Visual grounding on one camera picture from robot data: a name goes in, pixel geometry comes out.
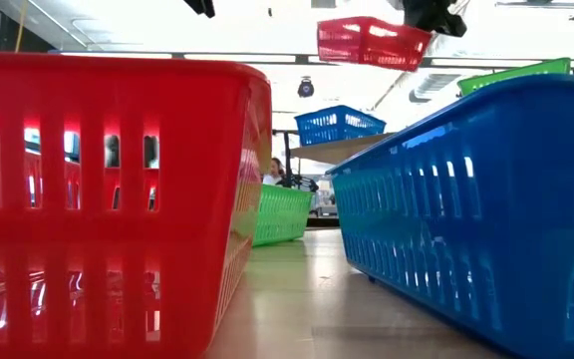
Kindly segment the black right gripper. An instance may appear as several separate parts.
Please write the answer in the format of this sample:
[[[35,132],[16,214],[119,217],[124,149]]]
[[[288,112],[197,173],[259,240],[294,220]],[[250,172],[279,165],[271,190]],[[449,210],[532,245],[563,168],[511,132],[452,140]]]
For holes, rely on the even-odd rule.
[[[446,17],[448,7],[457,0],[402,0],[405,20],[419,21],[417,28],[451,37],[462,37],[466,25],[461,17]]]

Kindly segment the red plastic basket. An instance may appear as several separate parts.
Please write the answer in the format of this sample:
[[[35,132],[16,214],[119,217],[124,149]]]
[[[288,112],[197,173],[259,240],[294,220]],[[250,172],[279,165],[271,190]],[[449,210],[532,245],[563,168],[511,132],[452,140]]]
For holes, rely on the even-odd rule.
[[[270,161],[256,69],[0,52],[0,359],[199,359]]]
[[[321,61],[371,65],[403,72],[418,69],[431,38],[430,32],[367,16],[317,24]]]

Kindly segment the green plastic basket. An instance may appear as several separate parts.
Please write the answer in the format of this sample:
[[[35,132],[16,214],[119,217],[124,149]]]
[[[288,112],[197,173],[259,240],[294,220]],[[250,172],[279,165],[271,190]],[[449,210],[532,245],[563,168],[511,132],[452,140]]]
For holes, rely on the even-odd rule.
[[[467,96],[483,87],[512,78],[531,75],[569,74],[570,72],[571,59],[559,58],[543,61],[534,65],[504,70],[493,74],[467,78],[458,81],[457,85],[460,89],[460,93],[463,96]]]
[[[312,197],[309,191],[264,184],[252,246],[301,237],[307,226]]]

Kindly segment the blue plastic basket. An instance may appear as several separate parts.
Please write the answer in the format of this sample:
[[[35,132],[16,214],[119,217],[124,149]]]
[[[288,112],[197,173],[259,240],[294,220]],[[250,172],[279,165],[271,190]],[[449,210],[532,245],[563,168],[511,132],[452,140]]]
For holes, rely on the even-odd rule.
[[[512,354],[574,359],[574,75],[477,90],[330,177],[353,267]]]
[[[340,105],[295,117],[302,147],[352,140],[384,132],[386,123]]]

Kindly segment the wooden shelf with black legs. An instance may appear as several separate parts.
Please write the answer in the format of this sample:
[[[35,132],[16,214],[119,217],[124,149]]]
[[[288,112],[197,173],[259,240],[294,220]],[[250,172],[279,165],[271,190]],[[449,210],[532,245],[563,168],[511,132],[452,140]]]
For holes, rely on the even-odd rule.
[[[292,158],[306,159],[328,165],[337,165],[364,149],[371,147],[373,144],[391,136],[391,134],[379,134],[357,139],[309,145],[291,150],[289,145],[289,136],[298,136],[299,133],[296,130],[273,130],[272,135],[281,136],[283,138],[286,157],[284,162],[285,180],[283,181],[283,186],[285,187],[290,187],[296,183],[297,176],[292,174],[291,169]]]

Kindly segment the white ceiling air vent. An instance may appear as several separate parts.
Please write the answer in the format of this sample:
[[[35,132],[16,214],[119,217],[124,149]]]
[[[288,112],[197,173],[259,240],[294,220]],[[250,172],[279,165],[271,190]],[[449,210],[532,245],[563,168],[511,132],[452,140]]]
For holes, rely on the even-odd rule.
[[[430,102],[441,90],[456,83],[460,75],[429,74],[409,92],[409,100],[414,104]]]

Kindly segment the white ceiling light fixture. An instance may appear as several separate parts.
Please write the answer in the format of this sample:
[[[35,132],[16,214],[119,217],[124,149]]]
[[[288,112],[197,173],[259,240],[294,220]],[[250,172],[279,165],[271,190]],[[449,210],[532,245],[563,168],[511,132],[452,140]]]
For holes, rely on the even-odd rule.
[[[537,16],[563,15],[574,21],[574,0],[495,0],[494,6]]]

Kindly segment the person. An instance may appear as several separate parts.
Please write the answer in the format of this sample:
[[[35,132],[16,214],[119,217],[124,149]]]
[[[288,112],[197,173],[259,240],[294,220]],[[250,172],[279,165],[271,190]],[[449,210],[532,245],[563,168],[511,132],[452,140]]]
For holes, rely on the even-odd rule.
[[[278,158],[271,160],[269,173],[263,176],[263,184],[267,185],[284,185],[286,174],[281,161]]]

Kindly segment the black aluminium table frame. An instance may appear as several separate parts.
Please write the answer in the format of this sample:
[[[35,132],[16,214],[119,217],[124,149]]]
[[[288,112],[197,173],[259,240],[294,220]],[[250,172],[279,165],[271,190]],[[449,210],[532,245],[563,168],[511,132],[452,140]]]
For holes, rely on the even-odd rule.
[[[306,229],[307,230],[318,230],[318,229],[329,229],[338,228],[340,226],[339,219],[332,216],[316,217],[310,216],[307,219]]]

